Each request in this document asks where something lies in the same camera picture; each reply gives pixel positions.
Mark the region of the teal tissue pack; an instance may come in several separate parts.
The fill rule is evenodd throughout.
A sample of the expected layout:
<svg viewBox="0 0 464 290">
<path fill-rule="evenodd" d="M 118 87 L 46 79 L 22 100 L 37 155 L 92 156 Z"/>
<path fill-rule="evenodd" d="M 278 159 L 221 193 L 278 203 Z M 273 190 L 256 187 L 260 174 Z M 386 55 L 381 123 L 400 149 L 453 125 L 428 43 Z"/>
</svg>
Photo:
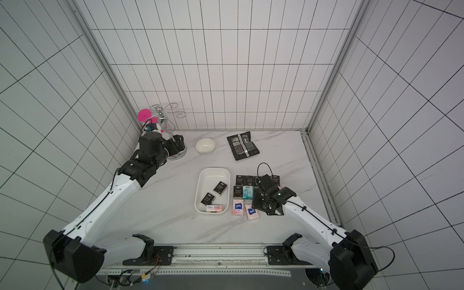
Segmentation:
<svg viewBox="0 0 464 290">
<path fill-rule="evenodd" d="M 242 197 L 243 199 L 252 200 L 254 196 L 254 187 L 253 186 L 243 186 L 242 187 Z"/>
</svg>

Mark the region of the pink blue tissue pack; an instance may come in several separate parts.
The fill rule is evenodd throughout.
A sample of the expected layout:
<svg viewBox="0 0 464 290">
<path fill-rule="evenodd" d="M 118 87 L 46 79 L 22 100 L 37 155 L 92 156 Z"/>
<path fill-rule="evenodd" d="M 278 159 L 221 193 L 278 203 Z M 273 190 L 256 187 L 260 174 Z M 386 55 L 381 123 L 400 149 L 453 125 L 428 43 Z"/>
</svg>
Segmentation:
<svg viewBox="0 0 464 290">
<path fill-rule="evenodd" d="M 233 215 L 243 216 L 244 215 L 244 200 L 233 199 Z"/>
</svg>

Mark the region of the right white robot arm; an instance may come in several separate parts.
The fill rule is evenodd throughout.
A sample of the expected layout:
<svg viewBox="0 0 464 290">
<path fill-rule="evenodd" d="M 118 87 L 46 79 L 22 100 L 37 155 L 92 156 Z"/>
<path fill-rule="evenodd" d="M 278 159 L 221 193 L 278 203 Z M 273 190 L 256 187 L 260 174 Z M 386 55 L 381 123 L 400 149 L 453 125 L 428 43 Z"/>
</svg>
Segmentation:
<svg viewBox="0 0 464 290">
<path fill-rule="evenodd" d="M 380 272 L 364 236 L 347 232 L 308 207 L 295 192 L 279 187 L 269 175 L 258 177 L 252 206 L 268 216 L 283 216 L 301 226 L 313 240 L 294 233 L 281 246 L 266 246 L 270 265 L 312 265 L 320 286 L 334 283 L 341 290 L 362 290 Z"/>
</svg>

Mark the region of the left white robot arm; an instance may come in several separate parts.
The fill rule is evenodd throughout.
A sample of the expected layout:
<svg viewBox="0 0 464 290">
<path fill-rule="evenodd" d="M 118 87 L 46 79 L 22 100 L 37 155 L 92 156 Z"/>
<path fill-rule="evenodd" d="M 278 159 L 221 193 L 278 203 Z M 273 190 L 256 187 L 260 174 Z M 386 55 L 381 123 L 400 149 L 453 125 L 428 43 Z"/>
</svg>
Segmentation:
<svg viewBox="0 0 464 290">
<path fill-rule="evenodd" d="M 97 246 L 102 230 L 122 205 L 154 176 L 169 158 L 184 154 L 182 135 L 166 140 L 159 132 L 148 132 L 138 139 L 139 149 L 118 168 L 111 184 L 75 220 L 61 231 L 51 230 L 43 246 L 53 274 L 60 272 L 79 283 L 91 280 L 101 268 L 131 261 L 150 265 L 156 260 L 153 239 L 133 234 L 108 246 Z"/>
</svg>

